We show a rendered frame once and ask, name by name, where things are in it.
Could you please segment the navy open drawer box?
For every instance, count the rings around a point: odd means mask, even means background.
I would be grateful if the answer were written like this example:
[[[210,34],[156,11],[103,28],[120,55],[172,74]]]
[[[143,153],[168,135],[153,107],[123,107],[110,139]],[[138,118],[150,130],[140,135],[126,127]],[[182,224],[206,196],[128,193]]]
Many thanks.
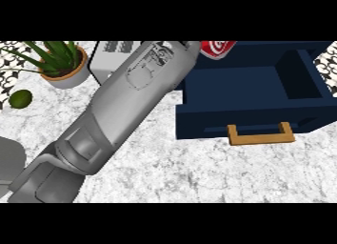
[[[184,80],[185,105],[322,98],[313,59],[331,41],[238,41],[224,59],[203,55]]]

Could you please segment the green leafy plant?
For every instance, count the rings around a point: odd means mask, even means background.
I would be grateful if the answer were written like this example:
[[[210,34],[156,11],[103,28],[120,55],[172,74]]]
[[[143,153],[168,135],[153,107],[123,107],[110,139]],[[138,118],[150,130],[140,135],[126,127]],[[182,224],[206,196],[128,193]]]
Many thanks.
[[[50,78],[59,78],[78,69],[84,61],[84,54],[73,41],[44,41],[45,50],[34,41],[25,41],[23,44],[39,55],[41,60],[35,60],[19,51],[7,48],[1,48],[1,51],[28,61],[38,68],[36,73]]]

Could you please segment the white toaster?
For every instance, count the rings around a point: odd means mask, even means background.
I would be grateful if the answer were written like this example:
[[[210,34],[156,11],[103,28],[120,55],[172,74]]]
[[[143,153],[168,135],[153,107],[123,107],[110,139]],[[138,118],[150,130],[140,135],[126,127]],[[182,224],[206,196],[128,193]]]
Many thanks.
[[[88,69],[97,79],[98,84],[103,84],[116,71],[132,52],[137,50],[140,41],[98,41]]]

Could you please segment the red and white can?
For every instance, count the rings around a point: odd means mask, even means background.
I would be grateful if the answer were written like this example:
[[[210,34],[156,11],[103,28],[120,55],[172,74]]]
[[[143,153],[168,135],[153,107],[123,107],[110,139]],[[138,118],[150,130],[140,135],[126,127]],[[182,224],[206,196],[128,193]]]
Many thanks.
[[[219,60],[226,56],[234,45],[234,41],[201,41],[200,53],[212,60]]]

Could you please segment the grey rounded robot part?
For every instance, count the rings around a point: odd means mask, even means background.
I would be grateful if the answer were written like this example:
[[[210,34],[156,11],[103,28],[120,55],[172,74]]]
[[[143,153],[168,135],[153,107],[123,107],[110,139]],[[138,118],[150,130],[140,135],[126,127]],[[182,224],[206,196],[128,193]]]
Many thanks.
[[[11,139],[0,136],[0,198],[8,192],[8,185],[23,170],[25,149]]]

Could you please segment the navy drawer front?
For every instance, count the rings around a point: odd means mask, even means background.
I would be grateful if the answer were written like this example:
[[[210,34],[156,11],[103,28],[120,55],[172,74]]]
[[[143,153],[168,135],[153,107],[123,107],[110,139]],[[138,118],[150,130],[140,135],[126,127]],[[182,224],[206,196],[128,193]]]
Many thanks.
[[[226,125],[238,134],[271,134],[278,124],[288,122],[294,133],[312,132],[337,121],[337,97],[284,99],[268,103],[250,100],[215,104],[182,104],[175,108],[175,136],[178,139],[226,137]]]

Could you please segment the grey and orange plant pot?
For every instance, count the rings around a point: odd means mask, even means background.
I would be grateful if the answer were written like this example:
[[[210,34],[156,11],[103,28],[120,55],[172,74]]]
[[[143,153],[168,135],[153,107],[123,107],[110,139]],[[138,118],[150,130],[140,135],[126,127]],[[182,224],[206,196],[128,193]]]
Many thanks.
[[[88,56],[82,47],[76,47],[81,54],[81,62],[76,69],[62,77],[48,77],[42,74],[42,79],[57,89],[70,89],[78,86],[88,78],[89,70],[87,67]]]

